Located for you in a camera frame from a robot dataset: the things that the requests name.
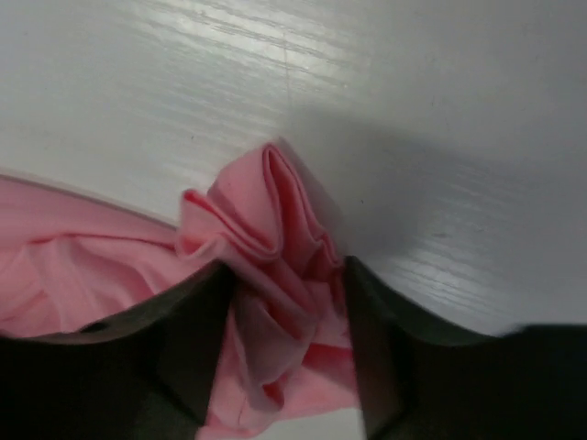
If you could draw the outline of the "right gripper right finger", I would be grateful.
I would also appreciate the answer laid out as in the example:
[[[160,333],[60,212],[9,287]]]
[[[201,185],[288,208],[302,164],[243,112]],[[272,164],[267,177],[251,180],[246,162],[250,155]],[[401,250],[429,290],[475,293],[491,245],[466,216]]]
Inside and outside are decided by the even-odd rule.
[[[586,329],[491,336],[428,311],[358,258],[343,282],[369,439],[583,439]]]

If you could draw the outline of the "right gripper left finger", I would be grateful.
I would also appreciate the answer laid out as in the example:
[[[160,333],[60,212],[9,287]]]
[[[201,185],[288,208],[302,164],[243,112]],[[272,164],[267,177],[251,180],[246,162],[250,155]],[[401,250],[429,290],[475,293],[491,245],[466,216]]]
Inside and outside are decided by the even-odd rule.
[[[236,278],[213,262],[72,333],[1,338],[4,439],[193,439]]]

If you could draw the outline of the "pink t shirt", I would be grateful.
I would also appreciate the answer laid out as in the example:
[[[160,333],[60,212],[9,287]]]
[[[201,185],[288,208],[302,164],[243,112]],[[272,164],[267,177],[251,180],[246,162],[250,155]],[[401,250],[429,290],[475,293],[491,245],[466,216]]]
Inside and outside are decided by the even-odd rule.
[[[219,259],[238,275],[204,439],[356,404],[342,259],[273,144],[189,190],[170,227],[32,183],[1,181],[1,328],[72,332]]]

